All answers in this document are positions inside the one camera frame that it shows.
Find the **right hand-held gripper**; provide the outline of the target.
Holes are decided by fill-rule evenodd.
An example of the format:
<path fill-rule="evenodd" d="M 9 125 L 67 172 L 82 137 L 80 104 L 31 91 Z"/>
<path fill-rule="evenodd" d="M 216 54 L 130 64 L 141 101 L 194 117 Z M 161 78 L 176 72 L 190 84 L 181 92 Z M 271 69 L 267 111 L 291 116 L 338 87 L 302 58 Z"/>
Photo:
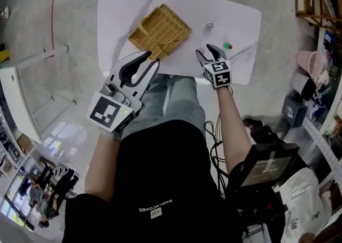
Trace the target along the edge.
<path fill-rule="evenodd" d="M 206 44 L 213 59 L 208 60 L 200 50 L 195 54 L 204 71 L 205 79 L 212 85 L 213 89 L 228 87 L 231 83 L 231 65 L 223 50 L 213 44 Z"/>

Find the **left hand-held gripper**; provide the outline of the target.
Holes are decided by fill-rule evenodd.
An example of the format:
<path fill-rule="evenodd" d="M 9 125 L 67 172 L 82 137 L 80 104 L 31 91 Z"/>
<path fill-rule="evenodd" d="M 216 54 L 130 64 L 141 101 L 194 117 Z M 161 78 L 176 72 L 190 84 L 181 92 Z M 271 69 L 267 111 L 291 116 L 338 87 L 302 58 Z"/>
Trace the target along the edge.
<path fill-rule="evenodd" d="M 144 108 L 142 96 L 158 72 L 160 60 L 146 60 L 151 51 L 139 51 L 118 60 L 102 89 L 95 92 L 87 119 L 109 133 L 120 133 Z"/>

